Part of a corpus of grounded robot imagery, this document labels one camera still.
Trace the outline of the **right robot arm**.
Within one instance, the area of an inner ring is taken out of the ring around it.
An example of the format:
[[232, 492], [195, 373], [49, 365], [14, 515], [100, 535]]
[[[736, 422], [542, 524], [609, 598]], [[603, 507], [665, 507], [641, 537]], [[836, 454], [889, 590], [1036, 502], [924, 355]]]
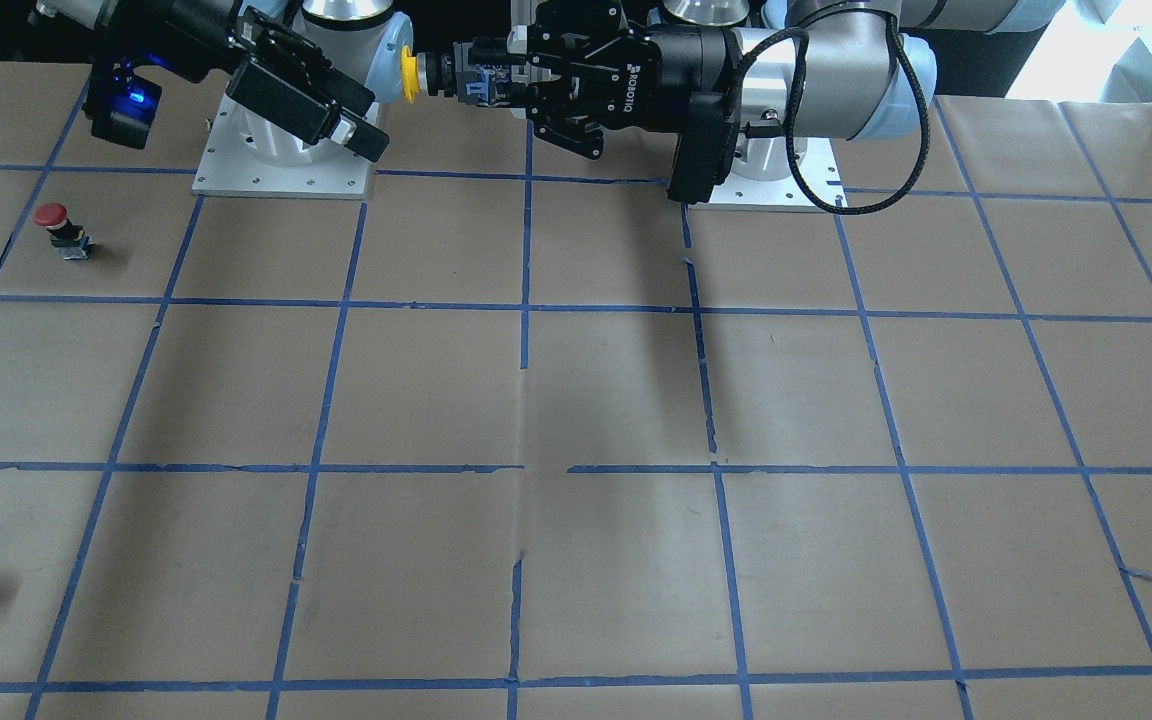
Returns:
[[308, 146], [321, 141], [370, 161], [387, 132], [372, 106], [420, 91], [411, 18], [391, 1], [37, 1], [93, 33], [83, 111], [101, 141], [143, 149], [161, 90], [154, 65], [198, 83], [227, 73], [225, 94]]

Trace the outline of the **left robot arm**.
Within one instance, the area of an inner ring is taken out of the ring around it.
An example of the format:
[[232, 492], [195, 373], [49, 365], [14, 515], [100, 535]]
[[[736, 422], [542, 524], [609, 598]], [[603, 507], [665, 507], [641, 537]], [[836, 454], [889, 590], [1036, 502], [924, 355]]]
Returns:
[[935, 59], [919, 29], [986, 35], [1044, 26], [1056, 1], [539, 1], [503, 38], [417, 60], [416, 85], [529, 118], [536, 136], [588, 159], [604, 132], [679, 137], [791, 127], [796, 136], [888, 138], [918, 123]]

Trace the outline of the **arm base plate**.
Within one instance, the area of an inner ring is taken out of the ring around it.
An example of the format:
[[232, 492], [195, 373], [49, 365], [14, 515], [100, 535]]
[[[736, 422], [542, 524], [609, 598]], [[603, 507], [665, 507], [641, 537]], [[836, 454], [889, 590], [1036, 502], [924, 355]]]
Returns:
[[[732, 211], [818, 211], [791, 174], [787, 141], [740, 136], [732, 172], [695, 209]], [[794, 151], [799, 174], [814, 195], [831, 206], [846, 209], [844, 183], [838, 173], [833, 142], [828, 138], [796, 138]]]
[[192, 190], [207, 197], [365, 200], [372, 162], [325, 138], [314, 145], [221, 97]]

